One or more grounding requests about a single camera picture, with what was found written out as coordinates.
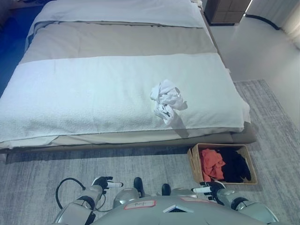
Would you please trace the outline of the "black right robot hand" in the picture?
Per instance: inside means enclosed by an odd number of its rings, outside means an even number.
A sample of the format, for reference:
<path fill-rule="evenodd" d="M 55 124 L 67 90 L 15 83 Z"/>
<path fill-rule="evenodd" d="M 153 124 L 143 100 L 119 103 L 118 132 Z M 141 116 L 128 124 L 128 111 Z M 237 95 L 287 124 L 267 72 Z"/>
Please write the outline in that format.
<path fill-rule="evenodd" d="M 194 193 L 202 193 L 208 196 L 208 200 L 215 201 L 217 204 L 223 205 L 224 203 L 220 201 L 218 197 L 218 191 L 221 189 L 225 189 L 225 186 L 220 181 L 208 181 L 208 182 L 200 182 L 201 187 L 195 187 L 190 189 Z"/>

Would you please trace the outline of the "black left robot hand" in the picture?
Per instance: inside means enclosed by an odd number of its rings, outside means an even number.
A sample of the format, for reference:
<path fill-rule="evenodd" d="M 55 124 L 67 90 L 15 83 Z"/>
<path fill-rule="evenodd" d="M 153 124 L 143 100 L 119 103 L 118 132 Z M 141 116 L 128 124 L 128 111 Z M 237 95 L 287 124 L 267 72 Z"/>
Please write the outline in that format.
<path fill-rule="evenodd" d="M 91 185 L 98 185 L 105 190 L 109 188 L 121 188 L 124 184 L 122 182 L 114 182 L 112 176 L 101 176 L 95 178 Z"/>

